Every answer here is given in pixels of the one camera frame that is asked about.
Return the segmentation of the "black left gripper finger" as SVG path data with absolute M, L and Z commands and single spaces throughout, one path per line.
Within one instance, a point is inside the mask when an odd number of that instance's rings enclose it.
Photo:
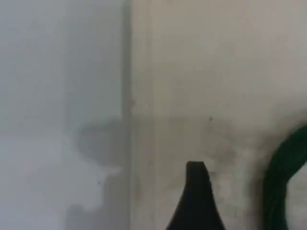
M 215 203 L 210 176 L 204 162 L 187 162 L 184 190 L 167 229 L 225 229 Z

